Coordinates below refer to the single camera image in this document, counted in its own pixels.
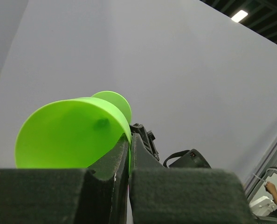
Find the green wine glass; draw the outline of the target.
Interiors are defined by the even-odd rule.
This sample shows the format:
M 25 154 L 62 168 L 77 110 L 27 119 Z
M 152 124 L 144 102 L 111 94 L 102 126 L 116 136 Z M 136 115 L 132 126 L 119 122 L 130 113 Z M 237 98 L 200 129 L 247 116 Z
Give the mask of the green wine glass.
M 113 91 L 48 103 L 34 111 L 16 137 L 17 168 L 87 168 L 122 135 L 132 142 L 132 109 Z

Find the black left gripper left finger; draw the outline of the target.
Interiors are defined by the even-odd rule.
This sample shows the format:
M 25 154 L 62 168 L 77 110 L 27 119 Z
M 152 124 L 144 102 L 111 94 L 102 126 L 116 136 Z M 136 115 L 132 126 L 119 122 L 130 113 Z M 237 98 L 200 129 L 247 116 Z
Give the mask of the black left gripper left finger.
M 0 224 L 124 224 L 129 143 L 87 168 L 0 169 Z

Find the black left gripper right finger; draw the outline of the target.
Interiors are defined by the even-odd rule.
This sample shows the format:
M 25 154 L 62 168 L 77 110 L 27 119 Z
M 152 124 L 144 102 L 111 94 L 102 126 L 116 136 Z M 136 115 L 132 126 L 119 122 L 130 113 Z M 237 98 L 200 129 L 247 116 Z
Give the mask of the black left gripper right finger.
M 132 133 L 129 194 L 136 224 L 253 224 L 244 189 L 232 172 L 213 169 L 195 149 L 176 153 L 174 167 L 159 162 L 154 135 Z

